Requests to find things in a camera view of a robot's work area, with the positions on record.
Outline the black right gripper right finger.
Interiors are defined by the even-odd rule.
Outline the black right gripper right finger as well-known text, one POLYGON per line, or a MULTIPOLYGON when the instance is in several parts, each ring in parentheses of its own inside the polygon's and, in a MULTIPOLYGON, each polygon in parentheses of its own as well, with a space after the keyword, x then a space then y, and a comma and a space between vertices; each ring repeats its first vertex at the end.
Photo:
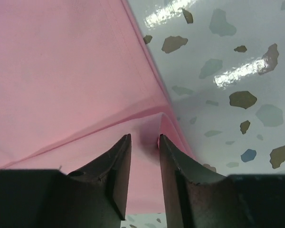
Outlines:
POLYGON ((223 176, 159 137, 170 228, 285 228, 285 174, 223 176))

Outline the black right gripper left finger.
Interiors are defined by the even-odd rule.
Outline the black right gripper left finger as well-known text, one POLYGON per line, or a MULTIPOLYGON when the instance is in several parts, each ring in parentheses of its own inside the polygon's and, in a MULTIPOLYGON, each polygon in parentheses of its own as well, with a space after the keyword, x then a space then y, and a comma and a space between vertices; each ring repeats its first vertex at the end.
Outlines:
POLYGON ((118 228, 125 219, 131 135, 83 167, 0 170, 0 228, 118 228))

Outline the pink t shirt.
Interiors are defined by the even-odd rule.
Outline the pink t shirt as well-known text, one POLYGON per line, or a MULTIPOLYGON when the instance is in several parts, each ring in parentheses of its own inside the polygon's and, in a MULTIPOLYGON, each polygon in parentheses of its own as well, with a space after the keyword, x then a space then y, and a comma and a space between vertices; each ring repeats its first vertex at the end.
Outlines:
POLYGON ((126 211, 164 212, 158 138, 190 147, 123 0, 0 0, 0 169, 69 173, 132 136, 126 211))

